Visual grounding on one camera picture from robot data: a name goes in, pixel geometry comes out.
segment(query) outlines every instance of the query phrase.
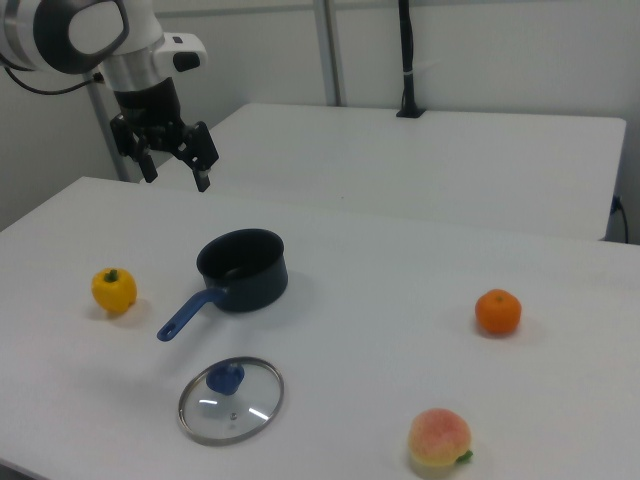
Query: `pot lid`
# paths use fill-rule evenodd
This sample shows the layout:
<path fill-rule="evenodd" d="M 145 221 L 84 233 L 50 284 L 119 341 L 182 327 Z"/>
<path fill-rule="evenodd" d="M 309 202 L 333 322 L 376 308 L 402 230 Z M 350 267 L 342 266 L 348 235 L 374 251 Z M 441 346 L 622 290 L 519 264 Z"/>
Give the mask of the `pot lid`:
<path fill-rule="evenodd" d="M 253 357 L 223 360 L 184 389 L 178 406 L 182 428 L 203 445 L 231 445 L 252 437 L 277 415 L 284 396 L 282 375 Z"/>

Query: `green leaf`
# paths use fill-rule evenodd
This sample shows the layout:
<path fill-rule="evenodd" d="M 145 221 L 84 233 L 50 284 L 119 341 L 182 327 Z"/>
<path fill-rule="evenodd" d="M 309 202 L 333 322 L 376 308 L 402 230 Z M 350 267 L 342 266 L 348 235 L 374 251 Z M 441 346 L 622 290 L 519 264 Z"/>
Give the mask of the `green leaf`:
<path fill-rule="evenodd" d="M 471 460 L 471 457 L 473 457 L 473 452 L 471 450 L 467 450 L 467 453 L 465 453 L 461 457 L 458 457 L 456 463 L 467 463 L 469 460 Z"/>

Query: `saucepan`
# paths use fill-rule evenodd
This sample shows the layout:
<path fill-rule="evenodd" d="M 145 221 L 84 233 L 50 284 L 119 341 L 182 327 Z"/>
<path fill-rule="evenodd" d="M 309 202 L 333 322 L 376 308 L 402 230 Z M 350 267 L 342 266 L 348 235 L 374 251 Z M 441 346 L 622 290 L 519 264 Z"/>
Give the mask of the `saucepan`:
<path fill-rule="evenodd" d="M 250 312 L 273 303 L 287 288 L 284 243 L 268 230 L 237 230 L 216 238 L 202 249 L 196 266 L 207 288 L 187 300 L 160 329 L 158 340 L 172 340 L 206 303 Z"/>

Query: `black stand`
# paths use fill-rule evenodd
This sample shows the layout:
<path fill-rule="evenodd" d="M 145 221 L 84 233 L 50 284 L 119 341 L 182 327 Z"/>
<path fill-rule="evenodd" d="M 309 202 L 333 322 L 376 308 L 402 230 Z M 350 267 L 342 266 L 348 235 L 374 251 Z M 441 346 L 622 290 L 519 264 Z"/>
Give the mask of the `black stand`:
<path fill-rule="evenodd" d="M 402 106 L 396 117 L 420 118 L 426 112 L 425 108 L 418 108 L 413 88 L 413 29 L 409 15 L 409 0 L 398 0 L 400 12 L 400 39 L 402 41 L 402 70 L 404 74 L 404 93 Z"/>

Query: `toy fruit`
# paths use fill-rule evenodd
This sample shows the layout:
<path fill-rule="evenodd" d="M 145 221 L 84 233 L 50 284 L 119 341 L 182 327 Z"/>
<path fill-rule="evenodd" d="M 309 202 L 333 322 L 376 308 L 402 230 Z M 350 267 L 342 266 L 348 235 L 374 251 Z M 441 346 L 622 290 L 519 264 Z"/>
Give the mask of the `toy fruit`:
<path fill-rule="evenodd" d="M 136 282 L 124 268 L 105 268 L 93 277 L 91 293 L 98 305 L 112 313 L 124 313 L 136 301 Z"/>
<path fill-rule="evenodd" d="M 476 303 L 476 319 L 489 333 L 513 332 L 520 323 L 522 305 L 505 290 L 491 290 Z"/>
<path fill-rule="evenodd" d="M 424 467 L 447 467 L 467 461 L 473 453 L 471 431 L 462 417 L 444 408 L 418 415 L 409 432 L 412 459 Z"/>

